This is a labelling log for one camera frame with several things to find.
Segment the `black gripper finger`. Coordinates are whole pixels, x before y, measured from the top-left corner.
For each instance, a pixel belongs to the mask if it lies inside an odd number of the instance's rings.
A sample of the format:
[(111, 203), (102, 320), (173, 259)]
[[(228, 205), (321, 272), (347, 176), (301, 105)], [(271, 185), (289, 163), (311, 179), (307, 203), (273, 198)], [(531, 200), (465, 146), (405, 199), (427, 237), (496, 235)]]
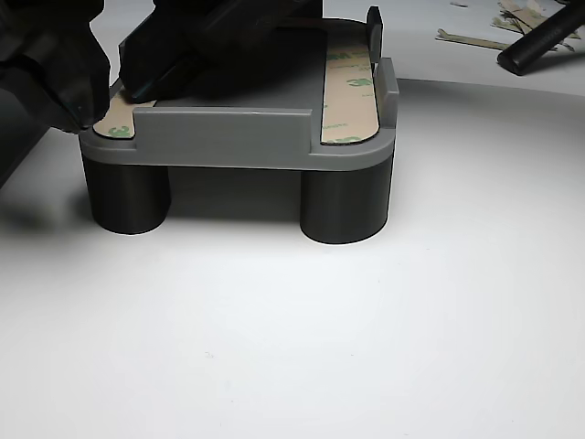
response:
[(72, 40), (65, 49), (64, 84), (58, 96), (77, 131), (99, 122), (110, 106), (110, 62), (96, 40)]

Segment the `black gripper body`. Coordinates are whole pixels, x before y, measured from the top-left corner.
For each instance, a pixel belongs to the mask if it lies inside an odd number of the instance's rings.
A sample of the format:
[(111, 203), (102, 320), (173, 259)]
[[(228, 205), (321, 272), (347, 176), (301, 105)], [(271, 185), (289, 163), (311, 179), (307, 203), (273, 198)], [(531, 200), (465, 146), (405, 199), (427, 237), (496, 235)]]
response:
[(72, 40), (97, 41), (90, 22), (103, 8), (102, 1), (3, 1), (1, 66), (23, 68), (23, 56), (33, 59), (58, 91), (64, 84), (65, 49)]
[(261, 44), (290, 17), (320, 18), (321, 1), (156, 1), (155, 11), (170, 18), (163, 30), (177, 37), (173, 58), (153, 84), (153, 97), (179, 93), (196, 75)]

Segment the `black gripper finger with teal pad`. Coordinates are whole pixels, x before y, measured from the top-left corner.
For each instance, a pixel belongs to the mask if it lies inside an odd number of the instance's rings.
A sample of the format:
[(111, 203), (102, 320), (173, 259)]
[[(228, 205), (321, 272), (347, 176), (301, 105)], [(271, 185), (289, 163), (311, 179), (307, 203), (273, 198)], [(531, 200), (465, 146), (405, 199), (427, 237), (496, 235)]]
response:
[(158, 6), (123, 41), (119, 77), (131, 102), (173, 98), (201, 73), (189, 18)]

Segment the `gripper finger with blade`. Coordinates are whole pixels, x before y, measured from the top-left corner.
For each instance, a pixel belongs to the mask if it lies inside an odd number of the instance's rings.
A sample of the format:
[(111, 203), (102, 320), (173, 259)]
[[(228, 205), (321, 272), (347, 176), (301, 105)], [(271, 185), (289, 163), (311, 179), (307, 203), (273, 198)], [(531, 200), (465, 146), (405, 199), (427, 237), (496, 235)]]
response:
[(49, 87), (43, 68), (33, 59), (22, 57), (24, 94), (27, 106), (44, 124), (66, 133), (78, 134), (85, 129), (79, 116), (73, 112)]

